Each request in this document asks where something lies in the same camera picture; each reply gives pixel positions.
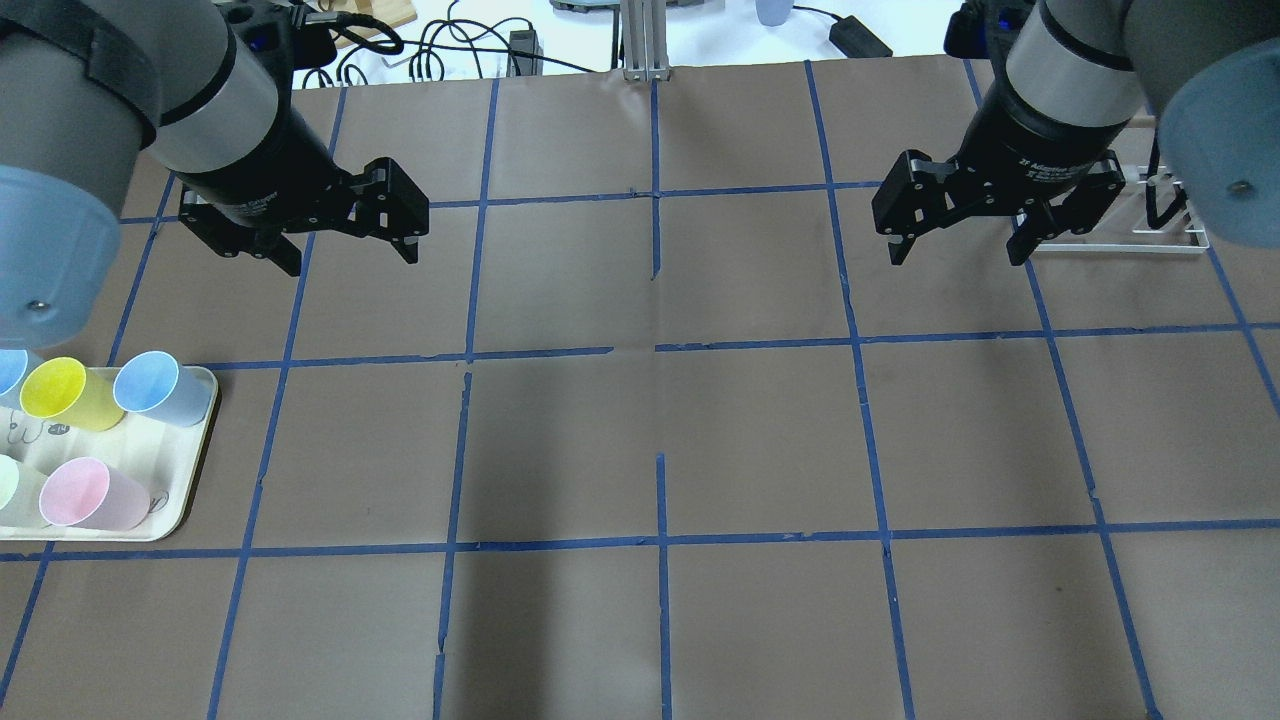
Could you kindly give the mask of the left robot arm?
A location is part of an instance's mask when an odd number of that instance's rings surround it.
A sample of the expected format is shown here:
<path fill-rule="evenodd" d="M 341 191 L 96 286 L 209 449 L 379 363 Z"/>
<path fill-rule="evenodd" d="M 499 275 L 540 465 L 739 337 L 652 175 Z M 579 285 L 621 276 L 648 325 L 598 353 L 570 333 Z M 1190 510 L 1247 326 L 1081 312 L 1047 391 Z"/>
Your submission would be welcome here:
<path fill-rule="evenodd" d="M 408 264 L 428 196 L 398 163 L 342 169 L 292 105 L 297 70 L 337 37 L 392 27 L 305 1 L 5 1 L 4 348 L 65 343 L 87 324 L 120 246 L 119 214 L 148 154 L 180 182 L 180 220 L 215 254 L 296 277 L 296 233 L 388 242 Z"/>

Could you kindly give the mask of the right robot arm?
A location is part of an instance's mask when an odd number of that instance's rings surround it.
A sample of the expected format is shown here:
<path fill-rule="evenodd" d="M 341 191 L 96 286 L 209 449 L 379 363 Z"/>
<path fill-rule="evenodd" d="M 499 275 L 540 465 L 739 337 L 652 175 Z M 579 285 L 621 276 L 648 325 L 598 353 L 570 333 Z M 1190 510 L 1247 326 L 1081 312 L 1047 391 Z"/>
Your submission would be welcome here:
<path fill-rule="evenodd" d="M 1221 240 L 1277 246 L 1275 1 L 966 1 L 943 50 L 995 81 L 947 160 L 908 150 L 872 200 L 893 265 L 923 234 L 972 217 L 1021 217 L 1021 265 L 1085 234 L 1120 195 L 1112 141 L 1142 109 L 1156 158 Z"/>

